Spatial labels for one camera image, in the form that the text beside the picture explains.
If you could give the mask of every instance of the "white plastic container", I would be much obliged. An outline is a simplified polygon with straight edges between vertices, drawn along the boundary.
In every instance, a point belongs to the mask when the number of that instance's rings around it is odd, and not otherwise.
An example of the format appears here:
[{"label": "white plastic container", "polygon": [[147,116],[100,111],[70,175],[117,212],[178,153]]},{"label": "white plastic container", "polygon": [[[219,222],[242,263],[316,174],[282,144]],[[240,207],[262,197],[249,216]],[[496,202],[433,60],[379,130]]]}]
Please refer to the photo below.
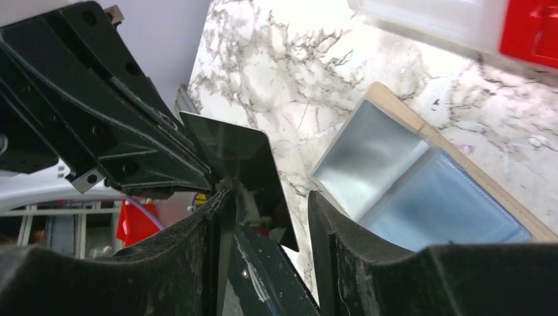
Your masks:
[{"label": "white plastic container", "polygon": [[498,53],[509,0],[348,0],[351,9],[419,32]]}]

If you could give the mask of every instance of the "red plastic container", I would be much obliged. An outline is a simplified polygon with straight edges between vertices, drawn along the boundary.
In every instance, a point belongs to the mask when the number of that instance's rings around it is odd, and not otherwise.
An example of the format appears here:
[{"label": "red plastic container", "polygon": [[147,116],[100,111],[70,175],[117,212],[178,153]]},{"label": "red plastic container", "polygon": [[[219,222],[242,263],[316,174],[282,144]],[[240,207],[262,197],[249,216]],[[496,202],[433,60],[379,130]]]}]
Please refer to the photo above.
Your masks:
[{"label": "red plastic container", "polygon": [[557,35],[557,0],[510,0],[500,52],[558,68]]},{"label": "red plastic container", "polygon": [[[144,206],[151,214],[157,216],[155,205],[148,203]],[[155,226],[155,224],[153,224],[153,222],[137,207],[126,202],[122,203],[116,237],[122,240],[125,246],[133,245],[158,231],[159,229],[157,226]]]}]

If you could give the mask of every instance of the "screw hole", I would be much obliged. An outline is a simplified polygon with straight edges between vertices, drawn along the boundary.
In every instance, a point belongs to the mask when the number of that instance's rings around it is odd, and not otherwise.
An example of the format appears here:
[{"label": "screw hole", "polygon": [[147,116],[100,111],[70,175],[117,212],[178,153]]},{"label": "screw hole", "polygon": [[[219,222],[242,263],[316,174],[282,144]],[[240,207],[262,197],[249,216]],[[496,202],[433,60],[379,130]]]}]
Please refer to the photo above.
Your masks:
[{"label": "screw hole", "polygon": [[97,182],[97,176],[95,174],[90,174],[88,176],[88,183],[93,184]]},{"label": "screw hole", "polygon": [[125,164],[122,166],[122,172],[123,172],[123,173],[128,174],[128,173],[132,173],[133,171],[134,171],[134,166],[133,166],[132,164],[125,163]]},{"label": "screw hole", "polygon": [[93,126],[93,130],[91,131],[95,136],[101,136],[105,133],[105,130],[102,126]]},{"label": "screw hole", "polygon": [[134,62],[126,63],[126,71],[132,76],[139,76],[141,74],[140,66]]},{"label": "screw hole", "polygon": [[88,26],[95,26],[97,24],[97,17],[95,16],[95,13],[91,11],[84,11],[82,13],[82,18]]}]

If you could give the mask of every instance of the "cable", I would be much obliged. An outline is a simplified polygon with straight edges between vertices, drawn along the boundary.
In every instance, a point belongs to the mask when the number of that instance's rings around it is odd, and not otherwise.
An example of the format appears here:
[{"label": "cable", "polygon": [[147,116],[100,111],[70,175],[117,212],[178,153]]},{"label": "cable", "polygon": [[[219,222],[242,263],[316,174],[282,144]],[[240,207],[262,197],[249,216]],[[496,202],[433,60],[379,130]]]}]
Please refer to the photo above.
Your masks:
[{"label": "cable", "polygon": [[151,214],[151,212],[148,209],[146,209],[145,206],[143,206],[143,204],[136,201],[136,199],[134,199],[131,196],[124,196],[124,199],[128,201],[130,204],[132,204],[133,206],[137,207],[145,216],[147,216],[148,219],[151,220],[153,224],[155,224],[155,226],[157,226],[159,230],[165,229],[165,226],[160,222],[160,220],[156,218],[153,214]]}]

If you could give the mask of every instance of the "marble countertop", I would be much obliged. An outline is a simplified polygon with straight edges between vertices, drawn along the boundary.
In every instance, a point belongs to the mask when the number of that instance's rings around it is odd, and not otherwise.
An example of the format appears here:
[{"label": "marble countertop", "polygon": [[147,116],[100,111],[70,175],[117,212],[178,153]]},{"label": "marble countertop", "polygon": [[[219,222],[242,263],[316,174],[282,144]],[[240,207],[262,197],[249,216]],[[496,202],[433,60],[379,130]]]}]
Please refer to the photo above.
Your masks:
[{"label": "marble countertop", "polygon": [[269,135],[314,297],[309,173],[375,81],[558,233],[557,75],[387,32],[346,0],[214,0],[188,93]]}]

